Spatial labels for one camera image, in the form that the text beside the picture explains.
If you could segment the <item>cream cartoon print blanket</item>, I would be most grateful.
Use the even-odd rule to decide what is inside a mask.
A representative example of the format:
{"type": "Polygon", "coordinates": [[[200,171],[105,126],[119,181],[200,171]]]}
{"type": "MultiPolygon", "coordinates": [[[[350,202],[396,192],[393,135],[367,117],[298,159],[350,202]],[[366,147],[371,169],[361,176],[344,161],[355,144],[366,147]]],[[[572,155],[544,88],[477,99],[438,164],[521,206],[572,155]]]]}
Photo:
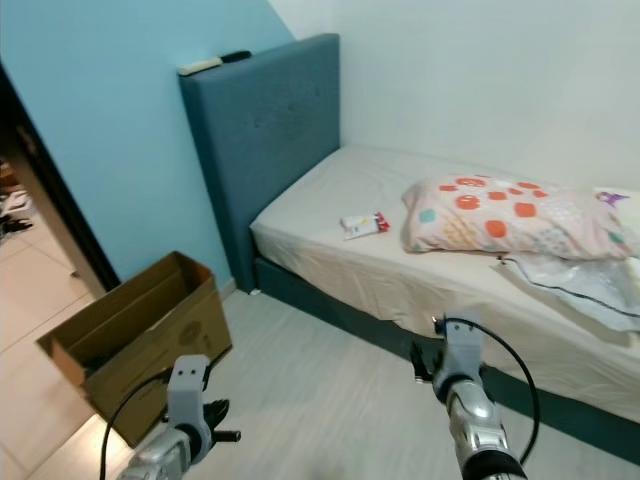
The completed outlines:
{"type": "Polygon", "coordinates": [[[596,187],[593,192],[598,200],[612,207],[614,215],[630,236],[628,243],[640,256],[640,189],[596,187]]]}

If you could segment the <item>brown cardboard box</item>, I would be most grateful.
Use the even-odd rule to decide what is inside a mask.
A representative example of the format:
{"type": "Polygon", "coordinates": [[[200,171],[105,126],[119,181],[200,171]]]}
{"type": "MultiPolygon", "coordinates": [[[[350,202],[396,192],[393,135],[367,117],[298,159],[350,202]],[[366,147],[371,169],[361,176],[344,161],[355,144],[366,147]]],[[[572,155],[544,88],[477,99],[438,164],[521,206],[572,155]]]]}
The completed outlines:
{"type": "Polygon", "coordinates": [[[37,340],[93,411],[110,419],[129,390],[182,355],[232,348],[218,280],[172,252],[37,340]]]}

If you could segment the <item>dark door frame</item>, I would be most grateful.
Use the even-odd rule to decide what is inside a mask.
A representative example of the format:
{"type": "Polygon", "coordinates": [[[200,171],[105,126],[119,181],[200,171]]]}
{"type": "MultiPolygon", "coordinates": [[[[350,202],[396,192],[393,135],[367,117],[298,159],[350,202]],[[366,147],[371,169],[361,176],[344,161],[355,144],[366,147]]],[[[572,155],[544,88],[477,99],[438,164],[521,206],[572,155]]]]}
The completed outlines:
{"type": "Polygon", "coordinates": [[[47,230],[72,262],[74,273],[97,297],[118,287],[122,280],[4,67],[0,68],[0,142],[1,159],[32,195],[47,230]]]}

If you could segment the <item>pink pillow with orange spots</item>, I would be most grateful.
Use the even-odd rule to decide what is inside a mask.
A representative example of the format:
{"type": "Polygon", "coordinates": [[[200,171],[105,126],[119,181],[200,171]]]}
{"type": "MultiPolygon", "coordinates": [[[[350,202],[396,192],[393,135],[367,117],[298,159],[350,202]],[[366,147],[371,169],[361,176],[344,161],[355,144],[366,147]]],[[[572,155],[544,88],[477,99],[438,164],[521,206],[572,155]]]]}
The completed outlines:
{"type": "Polygon", "coordinates": [[[410,252],[544,253],[568,260],[640,255],[640,236],[584,189],[490,175],[435,175],[403,193],[410,252]]]}

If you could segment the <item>blue upholstered bed headboard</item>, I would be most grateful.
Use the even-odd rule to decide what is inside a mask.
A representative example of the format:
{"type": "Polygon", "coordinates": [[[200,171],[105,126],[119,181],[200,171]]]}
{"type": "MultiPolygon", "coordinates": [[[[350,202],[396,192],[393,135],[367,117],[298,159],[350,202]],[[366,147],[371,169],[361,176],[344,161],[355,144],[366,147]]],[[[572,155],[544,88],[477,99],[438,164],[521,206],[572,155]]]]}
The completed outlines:
{"type": "Polygon", "coordinates": [[[255,52],[178,83],[230,276],[251,292],[253,220],[340,147],[340,37],[255,52]]]}

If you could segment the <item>mattress with cream sheet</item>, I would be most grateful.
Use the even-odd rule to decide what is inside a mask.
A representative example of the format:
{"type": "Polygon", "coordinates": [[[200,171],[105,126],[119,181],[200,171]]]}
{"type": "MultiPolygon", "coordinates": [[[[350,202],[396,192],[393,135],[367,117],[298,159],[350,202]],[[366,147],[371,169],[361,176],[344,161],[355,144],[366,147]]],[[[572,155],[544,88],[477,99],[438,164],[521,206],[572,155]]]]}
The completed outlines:
{"type": "Polygon", "coordinates": [[[328,296],[428,337],[456,310],[508,340],[544,389],[640,424],[640,333],[613,332],[513,283],[486,253],[403,250],[403,193],[475,174],[458,161],[348,146],[285,189],[253,221],[259,252],[328,296]],[[381,212],[388,233],[344,239],[340,219],[381,212]]]}

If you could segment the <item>dark blue bed base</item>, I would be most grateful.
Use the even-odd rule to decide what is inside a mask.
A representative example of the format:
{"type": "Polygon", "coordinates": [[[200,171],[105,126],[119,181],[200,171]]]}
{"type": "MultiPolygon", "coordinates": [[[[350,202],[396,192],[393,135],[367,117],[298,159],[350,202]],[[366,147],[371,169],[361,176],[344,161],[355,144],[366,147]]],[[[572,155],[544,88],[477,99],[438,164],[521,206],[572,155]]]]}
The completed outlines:
{"type": "MultiPolygon", "coordinates": [[[[335,300],[303,280],[266,259],[256,257],[253,270],[257,288],[275,300],[287,303],[342,329],[353,337],[366,340],[385,349],[393,355],[410,358],[412,343],[420,343],[424,351],[434,355],[442,348],[439,340],[431,340],[422,335],[407,332],[394,323],[376,319],[376,317],[357,310],[347,303],[335,300]]],[[[600,451],[623,458],[640,465],[640,424],[613,413],[599,410],[590,404],[576,401],[545,390],[543,375],[534,376],[538,388],[541,424],[562,431],[581,442],[594,445],[600,451]]],[[[484,372],[486,392],[492,394],[495,402],[512,408],[525,415],[531,415],[529,385],[521,372],[509,375],[495,367],[484,372]]]]}

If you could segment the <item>clear plastic zipper bag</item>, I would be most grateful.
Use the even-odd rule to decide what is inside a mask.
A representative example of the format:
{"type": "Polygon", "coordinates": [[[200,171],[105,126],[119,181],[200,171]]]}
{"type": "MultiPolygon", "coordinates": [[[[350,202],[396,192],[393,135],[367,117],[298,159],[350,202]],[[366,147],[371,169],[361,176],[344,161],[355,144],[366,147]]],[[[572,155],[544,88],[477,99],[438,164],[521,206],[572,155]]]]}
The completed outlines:
{"type": "Polygon", "coordinates": [[[640,333],[640,257],[567,260],[509,253],[500,265],[513,282],[572,308],[614,332],[640,333]]]}

